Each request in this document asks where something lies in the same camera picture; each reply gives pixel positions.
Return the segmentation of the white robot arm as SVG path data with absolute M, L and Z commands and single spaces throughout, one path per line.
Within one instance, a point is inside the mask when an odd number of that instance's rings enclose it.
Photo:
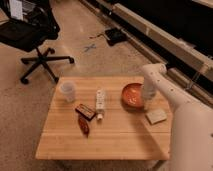
M 170 171 L 213 171 L 213 109 L 165 78 L 165 64 L 142 67 L 142 98 L 158 90 L 173 113 Z

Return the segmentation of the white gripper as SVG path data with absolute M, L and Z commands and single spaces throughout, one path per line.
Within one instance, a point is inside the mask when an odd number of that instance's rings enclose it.
M 148 110 L 152 99 L 156 95 L 156 89 L 153 86 L 147 86 L 143 85 L 142 86 L 142 100 L 144 102 L 144 109 Z

